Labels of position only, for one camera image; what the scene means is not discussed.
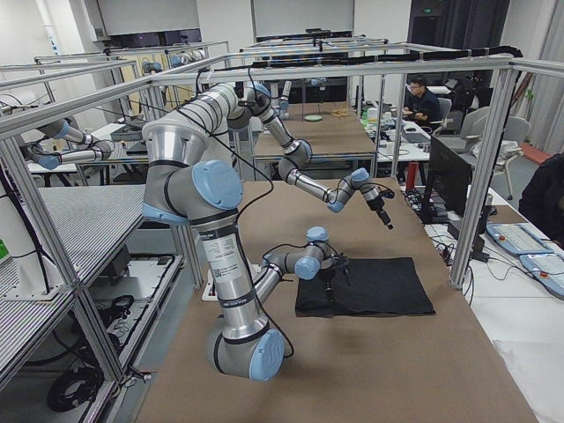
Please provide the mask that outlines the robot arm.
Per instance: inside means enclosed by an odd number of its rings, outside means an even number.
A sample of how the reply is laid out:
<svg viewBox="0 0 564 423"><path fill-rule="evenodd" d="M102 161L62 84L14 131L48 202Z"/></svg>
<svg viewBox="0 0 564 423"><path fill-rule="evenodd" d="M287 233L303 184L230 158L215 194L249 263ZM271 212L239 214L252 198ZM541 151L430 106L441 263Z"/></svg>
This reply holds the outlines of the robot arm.
<svg viewBox="0 0 564 423"><path fill-rule="evenodd" d="M365 199L369 209L376 213L389 229L393 227L388 213L384 210L383 197L367 170L363 167L354 170L330 189L305 175L302 170L312 159L312 149L308 141L294 137L271 106L271 97L264 88L244 85L241 82L229 86L235 96L234 109L227 117L228 125L240 129L252 117L258 118L263 126L276 139L283 151L278 162L278 173L282 180L306 191L322 200L334 213L341 212L349 199L357 191Z"/></svg>
<svg viewBox="0 0 564 423"><path fill-rule="evenodd" d="M250 117L278 123L263 85L215 85L142 129L149 170L142 205L146 218L170 226L192 226L200 236L221 308L208 337L210 365L222 374L267 381L280 369L286 339L263 302L286 274L310 280L337 255L324 228L308 231L304 247L269 254L258 274L245 257L236 218L243 187L223 160L204 160L222 125Z"/></svg>

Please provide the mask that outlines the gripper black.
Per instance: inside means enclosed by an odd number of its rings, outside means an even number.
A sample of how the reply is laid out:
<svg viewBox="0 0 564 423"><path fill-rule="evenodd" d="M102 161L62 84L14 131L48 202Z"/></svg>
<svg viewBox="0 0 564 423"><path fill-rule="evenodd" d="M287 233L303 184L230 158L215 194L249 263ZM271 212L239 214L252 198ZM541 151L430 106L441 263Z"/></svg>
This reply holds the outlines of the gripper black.
<svg viewBox="0 0 564 423"><path fill-rule="evenodd" d="M333 258L332 265L329 268L330 281L334 280L339 274L345 278L346 282L349 282L349 272L349 259L346 256L341 255L339 258Z"/></svg>
<svg viewBox="0 0 564 423"><path fill-rule="evenodd" d="M382 223L391 230L393 225L388 213L384 210L384 201L381 197L375 197L367 201L367 205L371 211L376 212Z"/></svg>

